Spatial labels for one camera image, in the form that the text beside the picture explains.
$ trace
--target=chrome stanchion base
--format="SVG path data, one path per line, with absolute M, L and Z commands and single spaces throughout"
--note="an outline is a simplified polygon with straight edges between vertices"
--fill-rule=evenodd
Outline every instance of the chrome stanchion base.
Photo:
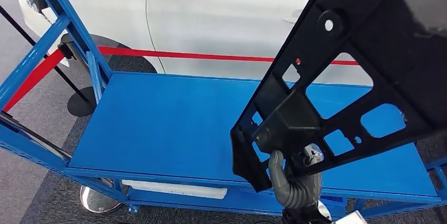
M 129 186 L 122 186 L 123 193 L 127 193 Z M 81 204 L 90 212 L 106 213 L 116 210 L 122 203 L 116 201 L 108 196 L 90 189 L 86 186 L 81 186 Z

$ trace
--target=blue metal cart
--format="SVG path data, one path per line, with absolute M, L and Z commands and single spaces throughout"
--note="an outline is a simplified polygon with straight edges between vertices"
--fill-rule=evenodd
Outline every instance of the blue metal cart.
M 272 191 L 255 193 L 231 169 L 229 130 L 259 81 L 113 72 L 70 2 L 46 1 L 57 20 L 0 86 L 0 107 L 64 29 L 89 66 L 98 106 L 73 156 L 5 114 L 0 117 L 0 147 L 122 202 L 131 211 L 147 205 L 281 215 L 282 207 Z M 329 111 L 334 104 L 343 108 L 350 103 L 344 94 L 361 96 L 368 88 L 315 84 L 309 95 Z M 392 110 L 383 113 L 390 118 L 389 126 L 402 126 Z M 365 218 L 441 206 L 447 204 L 445 165 L 447 159 L 424 165 L 415 145 L 404 145 L 325 171 L 322 201 L 334 219 L 346 215 L 348 198 L 356 199 L 353 210 L 360 210 Z M 433 186 L 428 170 L 439 176 L 442 189 Z M 113 186 L 98 178 L 111 179 Z M 225 188 L 227 192 L 222 199 L 211 199 L 134 188 L 123 191 L 122 180 Z M 363 209 L 368 199 L 391 202 Z

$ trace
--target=car body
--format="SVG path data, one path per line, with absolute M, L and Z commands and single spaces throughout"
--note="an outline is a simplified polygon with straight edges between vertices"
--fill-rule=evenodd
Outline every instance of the car body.
M 139 50 L 274 58 L 308 0 L 70 0 L 90 34 Z M 19 0 L 25 23 L 42 36 L 56 16 L 44 0 Z M 56 42 L 50 52 L 56 49 Z M 372 85 L 339 52 L 315 80 Z M 269 62 L 146 57 L 158 73 L 261 79 Z M 283 76 L 296 81 L 294 67 Z

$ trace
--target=car door handle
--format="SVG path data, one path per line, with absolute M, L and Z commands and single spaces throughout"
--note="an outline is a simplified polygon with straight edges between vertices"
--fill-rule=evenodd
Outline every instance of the car door handle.
M 292 12 L 291 16 L 282 17 L 281 20 L 287 23 L 295 24 L 299 16 L 301 15 L 301 12 L 303 12 L 303 9 L 297 9 Z

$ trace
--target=robotic hand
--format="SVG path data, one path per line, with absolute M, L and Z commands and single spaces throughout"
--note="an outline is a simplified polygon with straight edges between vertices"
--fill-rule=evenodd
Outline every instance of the robotic hand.
M 303 165 L 312 165 L 321 160 L 322 154 L 312 147 L 306 147 L 301 157 L 303 158 Z M 321 173 L 300 177 L 296 181 L 289 182 L 283 170 L 283 159 L 283 153 L 275 150 L 271 153 L 268 162 L 275 197 L 285 207 L 283 223 L 332 223 L 329 211 L 318 200 L 322 185 Z

